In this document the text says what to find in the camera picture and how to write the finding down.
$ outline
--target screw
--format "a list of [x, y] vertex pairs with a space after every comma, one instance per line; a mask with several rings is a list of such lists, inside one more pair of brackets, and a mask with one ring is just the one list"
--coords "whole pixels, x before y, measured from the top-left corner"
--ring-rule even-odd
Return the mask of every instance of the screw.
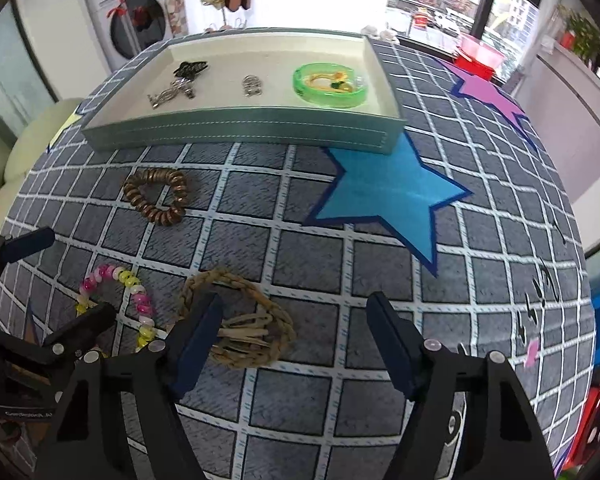
[[162, 339], [156, 339], [148, 344], [149, 352], [161, 352], [167, 346]]
[[502, 352], [498, 352], [497, 350], [494, 350], [493, 352], [489, 353], [489, 359], [491, 359], [494, 363], [497, 363], [499, 365], [501, 365], [504, 361], [507, 360], [507, 358], [504, 357], [504, 354]]
[[89, 350], [83, 357], [85, 363], [94, 363], [100, 358], [97, 350]]
[[442, 343], [437, 339], [425, 339], [424, 348], [430, 352], [437, 352], [442, 348]]

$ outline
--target green round container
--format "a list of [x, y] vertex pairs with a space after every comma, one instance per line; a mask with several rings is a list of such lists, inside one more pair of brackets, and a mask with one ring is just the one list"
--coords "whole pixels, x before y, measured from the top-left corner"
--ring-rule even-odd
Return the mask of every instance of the green round container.
[[[347, 82], [354, 86], [353, 92], [336, 92], [308, 86], [305, 79], [315, 74], [344, 72]], [[329, 108], [353, 108], [366, 100], [367, 86], [352, 68], [336, 63], [309, 63], [296, 69], [293, 76], [294, 91], [305, 101]]]

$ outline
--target checkered tablecloth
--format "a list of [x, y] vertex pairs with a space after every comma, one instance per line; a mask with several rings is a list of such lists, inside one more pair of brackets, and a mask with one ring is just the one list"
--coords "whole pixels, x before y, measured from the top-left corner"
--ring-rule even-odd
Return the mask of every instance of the checkered tablecloth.
[[[455, 76], [434, 59], [385, 43], [374, 48], [424, 163], [473, 191], [436, 212], [437, 278], [378, 224], [301, 224], [336, 174], [320, 148], [229, 143], [94, 153], [78, 122], [36, 163], [2, 228], [15, 236], [51, 226], [57, 241], [8, 266], [0, 323], [21, 336], [30, 299], [40, 336], [56, 330], [74, 317], [85, 274], [113, 262], [138, 273], [164, 329], [187, 276], [227, 267], [287, 309], [298, 341], [269, 367], [206, 364], [178, 406], [202, 467], [223, 479], [371, 480], [381, 478], [411, 410], [388, 381], [365, 322], [365, 298], [383, 290], [425, 337], [474, 355], [505, 353], [555, 459], [576, 431], [594, 344], [584, 253], [560, 178], [528, 123], [539, 153], [490, 108], [451, 95]], [[120, 73], [110, 79], [117, 80]], [[115, 88], [106, 82], [94, 95], [107, 86]], [[97, 107], [94, 99], [83, 108]], [[171, 228], [148, 224], [122, 197], [127, 175], [155, 166], [179, 168], [189, 181], [192, 203]], [[166, 187], [148, 194], [170, 199]], [[253, 311], [238, 292], [216, 290], [228, 315]], [[113, 355], [132, 352], [138, 323], [128, 292], [107, 283], [97, 297], [120, 311], [100, 345]], [[535, 337], [539, 358], [525, 368]], [[152, 478], [134, 400], [123, 402], [139, 478]], [[450, 477], [457, 443], [445, 447], [438, 478]]]

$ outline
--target green plant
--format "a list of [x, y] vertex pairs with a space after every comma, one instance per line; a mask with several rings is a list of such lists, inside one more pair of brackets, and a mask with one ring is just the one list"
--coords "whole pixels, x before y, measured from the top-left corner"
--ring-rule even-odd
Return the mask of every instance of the green plant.
[[595, 58], [600, 52], [600, 31], [579, 12], [571, 11], [566, 17], [567, 30], [574, 33], [573, 53], [584, 63]]

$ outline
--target sofa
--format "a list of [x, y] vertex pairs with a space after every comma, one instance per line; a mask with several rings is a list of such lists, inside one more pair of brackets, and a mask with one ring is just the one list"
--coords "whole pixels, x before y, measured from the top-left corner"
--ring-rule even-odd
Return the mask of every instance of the sofa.
[[45, 109], [27, 125], [11, 149], [0, 139], [0, 227], [27, 174], [81, 101], [65, 99]]

